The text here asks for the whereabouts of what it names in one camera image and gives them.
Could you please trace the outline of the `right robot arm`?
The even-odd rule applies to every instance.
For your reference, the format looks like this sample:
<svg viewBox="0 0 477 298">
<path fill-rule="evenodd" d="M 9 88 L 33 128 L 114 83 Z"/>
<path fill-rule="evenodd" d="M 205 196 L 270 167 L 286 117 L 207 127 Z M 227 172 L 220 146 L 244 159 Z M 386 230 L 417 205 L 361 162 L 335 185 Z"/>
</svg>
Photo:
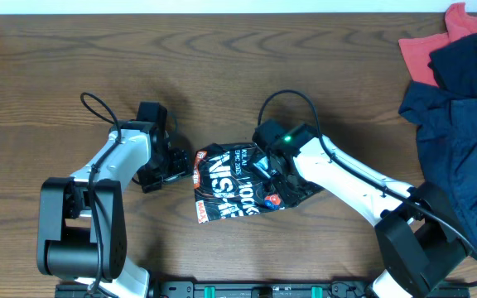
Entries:
<svg viewBox="0 0 477 298">
<path fill-rule="evenodd" d="M 467 297 L 447 276 L 471 253 L 446 193 L 425 182 L 414 187 L 347 155 L 314 127 L 258 126 L 253 141 L 266 153 L 271 182 L 282 201 L 296 205 L 327 190 L 374 229 L 383 272 L 367 297 Z"/>
</svg>

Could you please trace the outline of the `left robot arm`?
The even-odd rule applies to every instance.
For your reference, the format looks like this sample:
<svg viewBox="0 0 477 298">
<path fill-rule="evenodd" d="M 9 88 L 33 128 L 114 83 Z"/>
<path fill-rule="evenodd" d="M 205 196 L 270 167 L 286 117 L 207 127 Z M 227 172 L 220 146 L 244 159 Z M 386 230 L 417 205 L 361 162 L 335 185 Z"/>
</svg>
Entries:
<svg viewBox="0 0 477 298">
<path fill-rule="evenodd" d="M 68 177 L 41 186 L 36 264 L 40 273 L 84 285 L 84 297 L 146 297 L 151 275 L 128 257 L 123 192 L 145 193 L 192 172 L 163 124 L 121 121 L 99 152 Z"/>
</svg>

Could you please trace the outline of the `navy blue garment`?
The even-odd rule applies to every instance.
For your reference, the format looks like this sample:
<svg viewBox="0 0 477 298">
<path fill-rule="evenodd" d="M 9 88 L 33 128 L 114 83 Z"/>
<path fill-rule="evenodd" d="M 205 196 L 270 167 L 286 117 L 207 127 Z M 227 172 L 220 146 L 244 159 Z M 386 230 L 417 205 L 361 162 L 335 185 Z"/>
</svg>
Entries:
<svg viewBox="0 0 477 298">
<path fill-rule="evenodd" d="M 417 125 L 426 180 L 446 192 L 477 247 L 477 33 L 430 54 L 437 84 L 408 85 L 399 113 Z"/>
</svg>

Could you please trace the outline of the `black orange patterned jersey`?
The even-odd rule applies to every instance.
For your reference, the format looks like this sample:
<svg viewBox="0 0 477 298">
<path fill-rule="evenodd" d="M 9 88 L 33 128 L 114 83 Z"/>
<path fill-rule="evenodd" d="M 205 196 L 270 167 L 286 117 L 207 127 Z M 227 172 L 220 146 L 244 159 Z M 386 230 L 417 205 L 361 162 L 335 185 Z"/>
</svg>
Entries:
<svg viewBox="0 0 477 298">
<path fill-rule="evenodd" d="M 210 144 L 195 154 L 193 185 L 200 224 L 290 209 L 301 202 L 282 186 L 253 143 Z"/>
</svg>

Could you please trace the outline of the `red garment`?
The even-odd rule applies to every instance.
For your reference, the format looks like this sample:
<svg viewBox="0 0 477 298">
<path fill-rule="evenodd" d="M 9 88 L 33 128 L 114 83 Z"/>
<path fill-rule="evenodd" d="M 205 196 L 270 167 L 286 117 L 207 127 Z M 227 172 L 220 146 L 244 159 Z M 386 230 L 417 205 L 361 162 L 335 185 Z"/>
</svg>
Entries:
<svg viewBox="0 0 477 298">
<path fill-rule="evenodd" d="M 402 57 L 413 81 L 437 86 L 429 64 L 430 54 L 453 41 L 477 33 L 477 17 L 468 14 L 464 2 L 451 4 L 445 12 L 446 32 L 427 37 L 399 39 Z"/>
</svg>

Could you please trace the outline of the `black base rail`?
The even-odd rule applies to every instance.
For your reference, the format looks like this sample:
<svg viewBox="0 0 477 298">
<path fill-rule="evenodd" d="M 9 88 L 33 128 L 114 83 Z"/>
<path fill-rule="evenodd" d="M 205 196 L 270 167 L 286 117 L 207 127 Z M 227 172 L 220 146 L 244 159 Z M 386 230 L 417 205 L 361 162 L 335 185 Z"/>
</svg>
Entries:
<svg viewBox="0 0 477 298">
<path fill-rule="evenodd" d="M 55 298 L 107 297 L 106 290 L 92 296 L 85 285 L 65 284 L 55 288 Z M 147 297 L 154 298 L 363 298 L 378 297 L 363 281 L 333 281 L 331 283 L 252 284 L 193 283 L 168 281 L 151 286 Z M 470 298 L 466 288 L 434 290 L 431 298 Z"/>
</svg>

